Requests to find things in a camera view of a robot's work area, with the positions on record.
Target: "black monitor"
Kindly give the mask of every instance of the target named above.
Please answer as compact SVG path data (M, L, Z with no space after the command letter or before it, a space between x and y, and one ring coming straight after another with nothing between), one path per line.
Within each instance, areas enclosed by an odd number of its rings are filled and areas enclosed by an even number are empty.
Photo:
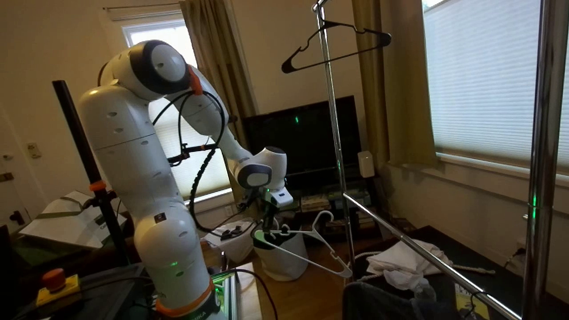
M346 180L359 177L361 152L353 97L336 100ZM300 106L243 120L250 154L273 147L288 156L288 191L314 191L337 186L329 104Z

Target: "coat hanger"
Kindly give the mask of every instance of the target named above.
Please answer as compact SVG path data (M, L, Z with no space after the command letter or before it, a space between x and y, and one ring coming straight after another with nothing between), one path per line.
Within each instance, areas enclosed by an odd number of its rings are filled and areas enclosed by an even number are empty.
M332 246L329 246L329 244L323 241L323 237L318 234L318 228L316 228L316 227L318 227L318 221L320 221L323 216L327 216L329 221L334 221L334 216L332 216L330 212L321 211L321 212L314 218L313 227L311 227L311 230L307 230L307 232L304 232L304 230L289 230L288 225L279 225L277 221L273 221L277 228L275 228L275 230L270 230L268 236L272 236L272 237L273 237L273 236L279 236L279 237L289 237L289 236L305 236L305 237L311 237L311 239L321 243L321 244L329 250L330 259L341 268L341 271L332 271L332 269L329 269L329 268L325 268L325 266L320 266L320 264L316 264L316 262L313 262L313 260L307 260L307 259L304 259L304 257L300 257L300 255L297 255L297 253L291 253L291 252L288 252L288 250L284 250L284 248L281 248L281 246L275 246L275 244L268 243L268 241L265 239L265 232L261 232L261 230L256 230L256 232L254 232L254 239L256 239L257 243L261 243L261 244L265 244L265 246L270 246L270 248L273 248L273 250L277 250L277 252L282 252L282 253L286 253L286 255L289 255L289 257L293 257L293 259L297 259L297 260L302 260L302 262L311 264L311 266L314 266L314 268L318 268L318 269L321 269L321 271L327 271L327 273L330 273L330 275L334 275L334 276L339 276L339 278L343 278L343 280L348 280L348 278L352 278L352 269L348 268L348 264L345 264L345 262L336 255L336 252L332 250Z
M364 49L364 51L357 51L357 52L352 52L352 54L345 54L345 56L337 56L337 58L332 58L329 61L320 61L320 63L313 63L313 65L305 65L305 67L291 67L291 60L297 58L300 52L305 52L309 49L309 42L318 35L321 33L323 29L332 29L332 28L348 28L352 29L355 35L373 35L377 36L377 45L371 47L371 49ZM314 68L314 67L320 67L320 65L327 65L327 63L332 63L332 61L339 61L339 60L345 60L345 58L352 58L352 56L359 56L359 54L364 54L364 52L371 52L371 51L377 51L377 49L382 49L382 47L387 47L391 44L391 36L389 35L384 35L384 33L378 33L378 31L371 31L371 29L355 29L353 26L348 26L348 24L339 24L339 22L330 22L330 20L323 20L323 26L314 31L307 40L305 40L305 45L304 47L298 47L281 67L282 74L293 74L293 72L300 72L300 70L307 70L307 68Z

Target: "wall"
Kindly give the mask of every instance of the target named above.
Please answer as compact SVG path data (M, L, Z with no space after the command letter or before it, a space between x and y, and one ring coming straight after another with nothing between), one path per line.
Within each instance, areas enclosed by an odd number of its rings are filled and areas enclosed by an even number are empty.
M455 164L442 172L389 170L391 214L416 228L434 227L503 266L526 239L528 180ZM556 191L551 227L547 292L569 303L569 205Z
M99 29L97 3L1 3L0 163L14 180L3 184L3 207L30 216L69 191L89 191L51 81L65 81L74 102L96 86L110 51ZM30 159L35 143L41 159Z
M234 13L234 26L243 45L243 56L250 74L250 86L257 113L266 115L313 102L323 102L329 95L323 67L282 74L281 65L316 31L311 12L314 0L227 0ZM325 6L327 20L353 24L350 0L334 0ZM330 58L355 52L352 29L329 31ZM318 36L309 49L293 60L293 67L321 61ZM362 92L359 79L359 60L350 58L332 63L336 97L355 97L359 134L362 148L368 147L362 122Z

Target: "metal pole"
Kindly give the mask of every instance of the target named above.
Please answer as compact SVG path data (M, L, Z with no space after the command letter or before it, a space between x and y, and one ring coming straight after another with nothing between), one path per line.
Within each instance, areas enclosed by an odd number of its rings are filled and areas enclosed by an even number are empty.
M437 268L442 275L446 275L451 282L458 284L464 291L467 291L473 298L485 303L489 308L496 310L505 319L519 320L521 317L514 314L510 308L503 307L499 301L496 301L492 296L489 296L483 289L476 287L473 282L464 278L460 273L451 269L448 264L439 260L437 257L425 252L421 246L414 244L412 239L409 239L405 234L398 232L394 227L369 212L366 207L359 205L353 198L343 195L350 204L353 204L357 209L361 209L364 214L368 214L373 221L382 225L389 234L393 234L396 239L405 243L414 253L421 255L426 262L430 262L434 268Z
M318 38L320 38L320 49L325 61L325 79L329 88L329 116L332 125L332 140L334 140L334 152L336 152L336 170L337 170L337 180L339 180L339 193L346 193L346 182L345 182L345 168L343 168L343 156L341 156L341 136L339 136L339 124L337 124L337 109L336 109L336 92L334 92L334 76L332 76L332 63L330 63L330 51L327 45L327 31L321 29L325 22L323 4L327 0L318 0L313 8L316 17L316 28L318 28ZM341 200L341 211L343 211L343 223L345 223L345 234L348 243L348 262L353 266L353 236L352 236L352 220L346 212L346 204Z
M542 0L528 189L528 257L522 289L522 317L530 320L538 319L547 276L567 29L569 0Z
M73 141L74 141L74 147L76 147L76 152L83 163L83 168L85 168L85 173L89 177L89 182L92 186L99 184L101 182L101 175L99 175L99 170L94 163L94 157L90 154L90 148L89 148L89 141L87 141L87 136L83 132L83 127L80 124L80 118L76 115L76 109L74 109L74 104L73 104L73 99L69 95L69 90L67 90L67 84L64 81L53 81L51 83L53 86L53 92L57 95L57 100L60 104L60 109L65 116L65 122L67 122L67 127L69 127L69 132L73 136ZM106 228L108 228L108 234L110 234L110 239L117 250L117 259L122 266L128 266L129 260L128 260L128 250L126 250L126 243L124 243L124 237L122 237L122 232L121 232L121 227L113 216L113 211L110 207L110 196L105 189L94 189L94 200L96 200L96 205L101 209L101 216L106 223Z

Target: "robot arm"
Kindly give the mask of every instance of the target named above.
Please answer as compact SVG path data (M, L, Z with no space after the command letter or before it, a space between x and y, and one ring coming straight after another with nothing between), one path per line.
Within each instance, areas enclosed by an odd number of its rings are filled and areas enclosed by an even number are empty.
M211 84L190 68L193 95L176 100L174 106L183 120L201 136L217 140L218 150L227 159L229 173L245 189L266 189L275 207L286 207L293 200L284 188L286 154L265 148L257 156L243 150L227 129L227 113Z
M135 248L160 296L156 310L169 319L215 305L195 225L145 111L147 102L188 90L195 93L176 108L195 132L218 140L236 182L266 189L281 205L291 202L286 156L243 150L213 88L174 49L149 42L110 60L99 88L81 97L80 115L99 168L133 220Z

